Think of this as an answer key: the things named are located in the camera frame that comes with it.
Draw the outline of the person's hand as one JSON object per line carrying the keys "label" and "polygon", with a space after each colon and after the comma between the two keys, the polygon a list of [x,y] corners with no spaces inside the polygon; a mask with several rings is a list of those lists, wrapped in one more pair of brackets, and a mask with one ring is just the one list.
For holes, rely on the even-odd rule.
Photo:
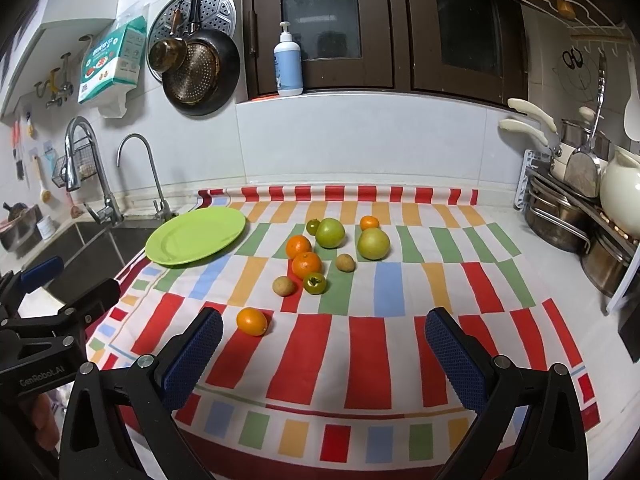
{"label": "person's hand", "polygon": [[56,426],[51,401],[46,394],[40,394],[32,404],[32,423],[36,428],[36,440],[46,451],[53,451],[60,440],[60,430]]}

